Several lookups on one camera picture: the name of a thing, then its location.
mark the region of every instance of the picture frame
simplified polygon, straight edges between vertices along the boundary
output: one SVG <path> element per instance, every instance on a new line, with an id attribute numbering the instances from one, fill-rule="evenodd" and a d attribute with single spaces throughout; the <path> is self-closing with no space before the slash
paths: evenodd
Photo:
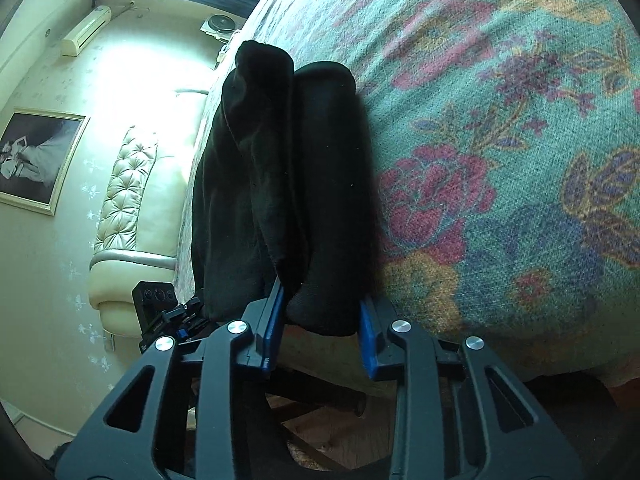
<path id="1" fill-rule="evenodd" d="M 0 202 L 53 216 L 88 116 L 14 108 L 0 136 Z"/>

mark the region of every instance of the black folded clothing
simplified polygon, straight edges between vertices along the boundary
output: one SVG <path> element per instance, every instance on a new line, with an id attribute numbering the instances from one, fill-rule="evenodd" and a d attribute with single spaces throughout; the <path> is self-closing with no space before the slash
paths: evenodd
<path id="1" fill-rule="evenodd" d="M 194 181 L 191 253 L 207 315 L 239 317 L 277 275 L 290 322 L 354 333 L 372 285 L 373 210 L 349 70 L 315 62 L 294 72 L 283 50 L 243 43 Z"/>

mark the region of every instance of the air conditioner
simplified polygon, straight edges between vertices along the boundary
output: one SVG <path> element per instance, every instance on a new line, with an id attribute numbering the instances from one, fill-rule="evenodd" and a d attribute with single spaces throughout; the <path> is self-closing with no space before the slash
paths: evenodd
<path id="1" fill-rule="evenodd" d="M 63 56 L 77 56 L 96 34 L 111 21 L 111 9 L 101 5 L 95 9 L 74 30 L 68 33 L 62 43 L 60 51 Z"/>

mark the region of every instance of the mattress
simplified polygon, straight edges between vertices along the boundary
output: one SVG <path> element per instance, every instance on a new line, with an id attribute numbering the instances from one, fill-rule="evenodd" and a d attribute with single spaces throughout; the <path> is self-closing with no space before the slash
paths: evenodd
<path id="1" fill-rule="evenodd" d="M 261 0 L 218 68 L 193 174 L 247 39 L 346 65 L 371 131 L 380 287 L 524 380 L 640 375 L 640 41 L 617 0 Z M 191 197 L 175 285 L 193 293 Z M 287 329 L 280 362 L 372 394 L 354 338 Z"/>

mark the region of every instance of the silver screw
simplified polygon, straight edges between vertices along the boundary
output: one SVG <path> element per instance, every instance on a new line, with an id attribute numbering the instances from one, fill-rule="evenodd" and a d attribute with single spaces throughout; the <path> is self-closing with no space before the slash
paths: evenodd
<path id="1" fill-rule="evenodd" d="M 229 330 L 232 334 L 241 334 L 248 328 L 247 323 L 244 321 L 232 321 L 226 326 L 226 329 Z"/>
<path id="2" fill-rule="evenodd" d="M 158 339 L 156 339 L 156 348 L 161 352 L 164 352 L 165 350 L 169 350 L 173 348 L 173 346 L 174 346 L 174 339 L 172 337 L 163 335 L 162 337 L 159 337 Z"/>
<path id="3" fill-rule="evenodd" d="M 404 319 L 398 319 L 391 324 L 391 328 L 394 332 L 404 333 L 411 330 L 411 323 Z"/>
<path id="4" fill-rule="evenodd" d="M 467 337 L 465 344 L 472 350 L 482 350 L 484 348 L 484 341 L 475 335 Z"/>

